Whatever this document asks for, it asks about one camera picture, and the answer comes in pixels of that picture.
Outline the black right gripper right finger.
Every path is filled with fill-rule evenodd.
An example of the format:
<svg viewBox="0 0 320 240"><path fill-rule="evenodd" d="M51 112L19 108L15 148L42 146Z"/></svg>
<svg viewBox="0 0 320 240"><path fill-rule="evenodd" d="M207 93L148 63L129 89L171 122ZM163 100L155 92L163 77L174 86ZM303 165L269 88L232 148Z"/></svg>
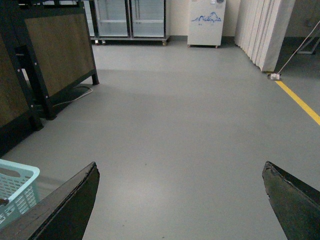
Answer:
<svg viewBox="0 0 320 240"><path fill-rule="evenodd" d="M262 170L265 192L288 240L320 238L320 192L266 161Z"/></svg>

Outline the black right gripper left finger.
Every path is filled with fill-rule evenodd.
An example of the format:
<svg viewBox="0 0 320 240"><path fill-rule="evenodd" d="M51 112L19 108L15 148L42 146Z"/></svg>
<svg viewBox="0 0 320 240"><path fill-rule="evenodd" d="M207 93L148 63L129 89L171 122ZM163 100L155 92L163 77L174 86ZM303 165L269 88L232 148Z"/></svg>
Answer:
<svg viewBox="0 0 320 240"><path fill-rule="evenodd" d="M0 231L2 240L81 240L100 181L91 162L59 188Z"/></svg>

